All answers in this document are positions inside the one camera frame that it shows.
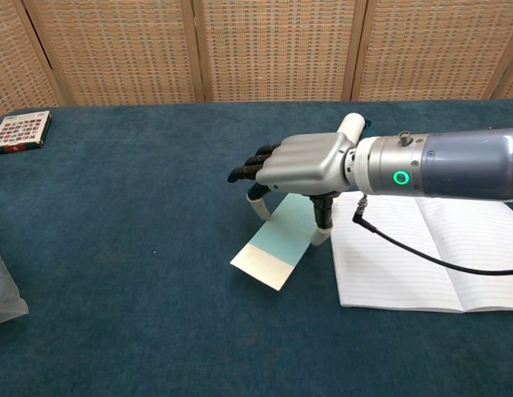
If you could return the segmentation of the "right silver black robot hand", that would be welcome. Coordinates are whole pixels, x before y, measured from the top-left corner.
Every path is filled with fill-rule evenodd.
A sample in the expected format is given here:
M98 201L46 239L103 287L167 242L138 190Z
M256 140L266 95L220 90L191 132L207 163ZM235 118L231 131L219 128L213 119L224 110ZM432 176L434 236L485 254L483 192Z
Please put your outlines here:
M333 199L352 186L344 162L357 142L356 136L343 132L289 136L279 144L260 147L242 166L231 170L228 182L254 182L246 198L264 221L270 218L264 196L271 191L308 197L316 222L311 244L318 246L328 239L333 227Z

